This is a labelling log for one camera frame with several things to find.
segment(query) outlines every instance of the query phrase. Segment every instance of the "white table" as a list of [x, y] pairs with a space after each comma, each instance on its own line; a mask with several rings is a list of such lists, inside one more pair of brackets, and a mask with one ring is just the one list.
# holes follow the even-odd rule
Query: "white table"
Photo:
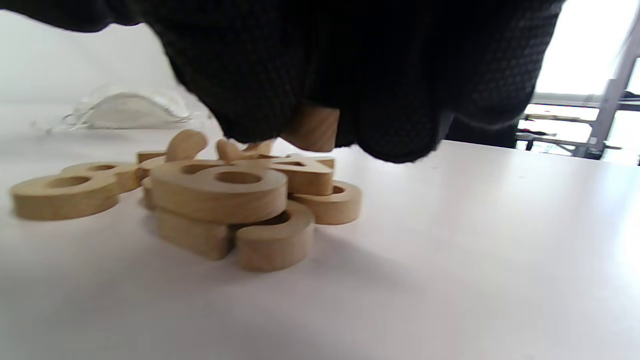
[[318, 226], [299, 265], [251, 274], [159, 241], [139, 190], [77, 220], [10, 214], [12, 184], [131, 161], [171, 131], [42, 138], [3, 124], [1, 359], [640, 356], [637, 167], [454, 142], [407, 165], [339, 150], [361, 219]]

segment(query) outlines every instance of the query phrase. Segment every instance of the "hole in wooden number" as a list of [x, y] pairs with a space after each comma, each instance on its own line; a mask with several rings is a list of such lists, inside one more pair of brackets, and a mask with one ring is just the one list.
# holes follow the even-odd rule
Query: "hole in wooden number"
[[258, 155], [255, 156], [255, 158], [256, 159], [277, 159], [278, 156], [258, 154]]
[[255, 184], [262, 178], [248, 172], [227, 171], [216, 174], [216, 180], [229, 184]]
[[184, 165], [183, 167], [181, 167], [180, 171], [183, 174], [193, 175], [193, 174], [197, 174], [197, 173], [201, 172], [202, 170], [207, 170], [208, 168], [214, 168], [214, 167], [218, 167], [218, 165], [189, 164], [189, 165]]
[[252, 224], [236, 224], [236, 225], [230, 225], [231, 230], [233, 231], [238, 231], [240, 229], [242, 229], [243, 227], [248, 227], [248, 226], [258, 226], [258, 225], [280, 225], [280, 224], [284, 224], [287, 221], [291, 220], [291, 214], [289, 214], [286, 211], [281, 212], [279, 215], [274, 216], [273, 218], [267, 219], [267, 220], [263, 220], [260, 222], [254, 222]]
[[71, 186], [84, 184], [89, 180], [91, 178], [86, 176], [59, 177], [49, 181], [48, 186], [49, 188], [70, 188]]
[[89, 170], [89, 171], [106, 171], [106, 170], [111, 170], [112, 168], [116, 168], [115, 165], [95, 165], [94, 167], [90, 167], [87, 170]]
[[291, 166], [294, 166], [294, 167], [306, 167], [305, 164], [303, 164], [303, 163], [301, 163], [299, 161], [289, 161], [289, 162], [286, 162], [286, 163], [277, 163], [277, 165], [291, 165]]

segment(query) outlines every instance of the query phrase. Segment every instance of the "black glove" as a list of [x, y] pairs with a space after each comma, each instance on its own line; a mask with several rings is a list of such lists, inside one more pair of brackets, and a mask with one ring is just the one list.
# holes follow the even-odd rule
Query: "black glove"
[[[42, 1], [43, 8], [59, 7], [46, 17], [35, 5], [40, 1], [7, 7], [79, 31], [116, 18], [144, 20], [178, 79], [227, 137], [274, 138], [302, 101], [312, 101], [340, 109], [338, 146], [357, 143], [396, 163], [435, 149], [454, 116], [484, 127], [516, 121], [533, 95], [564, 3], [124, 1]], [[78, 13], [86, 18], [76, 19]], [[106, 15], [97, 19], [100, 13]]]

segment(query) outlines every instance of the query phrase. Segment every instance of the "wooden number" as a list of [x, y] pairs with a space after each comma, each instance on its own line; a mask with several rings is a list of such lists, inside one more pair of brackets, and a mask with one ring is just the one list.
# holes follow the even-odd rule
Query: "wooden number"
[[138, 166], [134, 163], [100, 162], [73, 165], [62, 169], [64, 175], [115, 175], [120, 193], [140, 187]]
[[343, 181], [333, 182], [328, 196], [291, 194], [291, 199], [304, 204], [316, 216], [316, 224], [341, 225], [356, 220], [362, 207], [362, 191]]
[[236, 232], [238, 266], [254, 272], [289, 268], [304, 260], [314, 236], [314, 215], [289, 201], [280, 216]]
[[202, 162], [179, 161], [152, 169], [156, 207], [219, 224], [258, 222], [285, 209], [287, 177], [283, 174], [223, 166], [220, 160]]
[[24, 181], [11, 188], [15, 213], [31, 220], [86, 217], [118, 204], [114, 175], [56, 175]]
[[232, 163], [233, 161], [244, 159], [271, 158], [269, 153], [271, 153], [272, 144], [273, 141], [268, 140], [265, 142], [249, 144], [246, 148], [240, 150], [238, 149], [238, 146], [229, 140], [220, 139], [216, 142], [216, 148], [218, 150], [220, 160]]
[[192, 160], [207, 147], [207, 138], [199, 131], [186, 129], [177, 133], [166, 147], [166, 162]]
[[165, 155], [166, 151], [138, 151], [138, 153], [136, 154], [136, 159], [138, 160], [138, 164], [142, 164], [147, 160], [159, 158], [160, 156]]
[[143, 190], [143, 203], [145, 205], [145, 208], [147, 208], [148, 210], [153, 210], [156, 208], [156, 206], [154, 205], [154, 194], [153, 194], [153, 188], [151, 185], [151, 179], [150, 178], [146, 178], [144, 180], [142, 180], [142, 190]]
[[329, 195], [333, 190], [333, 169], [313, 158], [291, 156], [288, 158], [239, 160], [234, 164], [248, 167], [268, 167], [289, 178], [289, 192], [306, 195]]
[[326, 167], [330, 167], [330, 168], [335, 168], [335, 158], [333, 156], [304, 156], [304, 155], [300, 155], [300, 154], [289, 154], [287, 155], [287, 158], [300, 158], [300, 157], [304, 157], [307, 158], [309, 160], [314, 160], [319, 162], [320, 164], [326, 166]]
[[225, 225], [201, 222], [156, 210], [160, 237], [182, 249], [211, 260], [224, 259], [231, 250], [230, 238]]
[[335, 147], [340, 110], [314, 105], [298, 108], [291, 125], [280, 135], [306, 151], [330, 152]]
[[140, 168], [140, 179], [146, 179], [149, 176], [149, 172], [151, 172], [151, 169], [153, 169], [154, 167], [158, 167], [165, 162], [166, 156], [159, 156], [157, 158], [149, 159], [147, 161], [144, 161], [143, 163], [140, 163], [138, 165], [138, 168]]

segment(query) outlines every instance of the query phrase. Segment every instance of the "white wall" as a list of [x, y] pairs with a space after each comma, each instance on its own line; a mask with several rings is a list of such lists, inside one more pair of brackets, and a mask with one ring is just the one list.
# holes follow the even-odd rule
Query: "white wall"
[[146, 25], [82, 34], [0, 11], [0, 104], [73, 104], [106, 83], [175, 88], [162, 47]]
[[567, 0], [543, 62], [536, 91], [602, 94], [621, 55], [638, 0]]

